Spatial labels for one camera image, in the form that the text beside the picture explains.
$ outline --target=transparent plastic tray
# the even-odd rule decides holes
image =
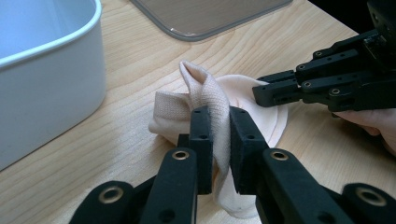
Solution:
[[[158,27],[199,41],[283,7],[292,0],[131,0]]]

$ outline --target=white container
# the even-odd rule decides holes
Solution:
[[[101,12],[99,0],[0,1],[0,170],[102,103]]]

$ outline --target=fabric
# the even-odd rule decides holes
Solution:
[[[233,186],[230,163],[230,105],[245,109],[253,118],[270,147],[274,147],[285,129],[288,109],[285,105],[264,108],[254,100],[252,87],[265,82],[241,75],[214,79],[204,68],[183,61],[180,73],[188,93],[157,91],[153,119],[148,128],[173,144],[180,133],[189,133],[194,108],[207,105],[213,134],[215,202],[231,216],[257,216],[255,196],[239,195]]]

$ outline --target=light wood surface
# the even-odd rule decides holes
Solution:
[[[128,0],[102,0],[106,99],[79,125],[0,173],[0,223],[67,223],[87,194],[108,180],[138,185],[156,175],[173,146],[152,134],[154,93],[186,91],[178,63],[215,77],[260,77],[294,69],[312,52],[355,35],[304,0],[205,41],[178,41]],[[289,105],[278,147],[291,151],[322,185],[340,192],[363,182],[396,197],[396,160],[360,128],[333,119],[323,105]],[[239,220],[200,196],[198,223]]]

